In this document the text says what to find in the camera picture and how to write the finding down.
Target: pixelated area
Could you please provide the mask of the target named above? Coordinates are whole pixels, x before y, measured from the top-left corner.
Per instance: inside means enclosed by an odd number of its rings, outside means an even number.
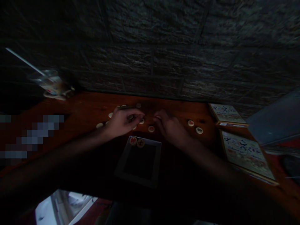
[[[27,159],[33,152],[37,152],[39,145],[46,143],[49,137],[53,137],[54,130],[59,130],[65,121],[65,115],[43,115],[43,122],[31,123],[31,129],[22,130],[22,136],[16,137],[13,144],[5,144],[5,149],[0,151],[1,168],[8,165],[17,165],[23,159]],[[19,127],[24,127],[24,121],[18,121],[13,115],[0,115],[1,130],[14,130],[16,126],[11,123],[21,123]]]

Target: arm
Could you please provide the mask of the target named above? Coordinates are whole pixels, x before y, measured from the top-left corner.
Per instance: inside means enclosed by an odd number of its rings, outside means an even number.
[[[132,114],[135,114],[136,119],[129,122],[127,117]],[[60,182],[70,172],[74,159],[80,160],[85,152],[128,133],[143,116],[144,113],[138,109],[116,108],[106,126],[50,151],[4,176],[0,180],[0,202],[6,210],[1,210],[1,214],[13,218],[36,206],[58,189]]]
[[[176,117],[169,116],[165,110],[156,112],[154,116],[153,120],[167,141],[186,153],[232,197],[235,205],[248,213],[248,217],[239,217],[240,224],[298,224],[280,205],[252,184],[245,174],[193,139]]]

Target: round game piece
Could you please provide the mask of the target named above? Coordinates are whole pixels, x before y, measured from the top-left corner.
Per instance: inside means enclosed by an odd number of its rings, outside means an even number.
[[[129,143],[131,145],[135,145],[137,143],[138,139],[136,137],[131,137],[130,140],[129,140]]]
[[[195,125],[194,121],[192,121],[192,120],[189,120],[189,121],[187,122],[187,124],[188,124],[190,127],[192,127],[192,126]]]
[[[203,130],[200,128],[200,127],[196,127],[196,132],[198,134],[202,134],[203,133]]]
[[[96,128],[97,128],[97,129],[100,128],[100,127],[103,127],[103,123],[98,123],[98,124],[96,125]]]
[[[154,126],[149,126],[149,127],[148,127],[148,131],[149,131],[150,133],[153,133],[153,132],[155,131]]]
[[[139,140],[137,141],[137,146],[138,146],[139,148],[144,147],[144,145],[145,145],[144,139],[139,139]]]

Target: finger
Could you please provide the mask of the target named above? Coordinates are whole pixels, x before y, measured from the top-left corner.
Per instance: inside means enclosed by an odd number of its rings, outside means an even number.
[[[131,109],[124,109],[124,112],[126,113],[127,116],[129,115],[145,115],[145,113],[143,113],[141,110],[137,109],[137,108],[131,108]]]
[[[169,116],[164,109],[157,111],[154,116],[159,117],[162,123],[165,123],[169,119]]]
[[[163,128],[163,125],[162,125],[161,120],[158,119],[158,118],[153,118],[153,120],[154,120],[154,122],[156,123],[156,125],[158,126],[158,128],[159,128],[160,132],[162,133],[162,135],[163,135],[164,137],[166,137],[166,136],[167,136],[167,133],[166,133],[165,129]]]
[[[141,119],[143,118],[143,115],[138,115],[135,120],[133,120],[132,122],[128,123],[128,126],[131,127],[131,129],[133,129],[135,126],[137,126]]]
[[[116,113],[117,111],[120,110],[121,107],[116,107],[115,110],[113,111],[113,114]]]

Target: gray panel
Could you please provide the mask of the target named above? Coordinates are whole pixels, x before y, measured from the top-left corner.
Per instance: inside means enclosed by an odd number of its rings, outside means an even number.
[[[262,145],[285,142],[300,135],[300,87],[252,115],[249,131]]]

